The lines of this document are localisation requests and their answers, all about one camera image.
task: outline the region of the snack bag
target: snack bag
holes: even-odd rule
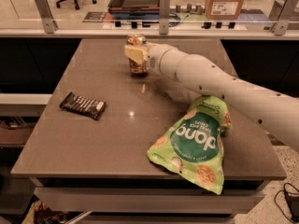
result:
[[[231,128],[226,103],[214,96],[201,96],[148,150],[148,158],[219,195],[224,182],[221,132]]]

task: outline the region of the white robotic arm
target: white robotic arm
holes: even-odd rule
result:
[[[207,58],[169,45],[126,47],[127,57],[135,59],[138,52],[130,51],[136,49],[139,57],[147,60],[148,68],[187,89],[221,98],[299,152],[299,99],[232,77]]]

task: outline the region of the desk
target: desk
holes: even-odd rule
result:
[[[219,40],[150,41],[207,56],[235,75]],[[150,163],[147,150],[196,95],[151,72],[132,76],[124,44],[117,38],[81,41],[12,170],[35,181],[36,195],[52,210],[233,217],[263,198],[257,190],[267,181],[286,177],[264,131],[232,107],[234,128],[222,139],[222,195]],[[70,91],[106,101],[100,119],[61,110]]]

